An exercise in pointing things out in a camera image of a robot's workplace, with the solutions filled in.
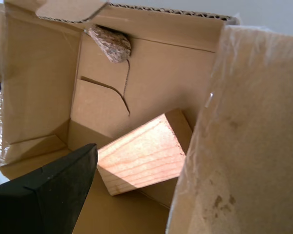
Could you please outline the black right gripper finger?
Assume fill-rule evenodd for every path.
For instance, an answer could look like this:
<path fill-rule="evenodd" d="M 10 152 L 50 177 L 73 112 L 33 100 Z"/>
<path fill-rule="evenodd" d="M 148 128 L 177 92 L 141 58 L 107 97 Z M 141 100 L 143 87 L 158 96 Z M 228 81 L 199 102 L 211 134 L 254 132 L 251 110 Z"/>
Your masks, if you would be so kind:
<path fill-rule="evenodd" d="M 92 185 L 96 144 L 0 185 L 0 234 L 71 234 Z"/>

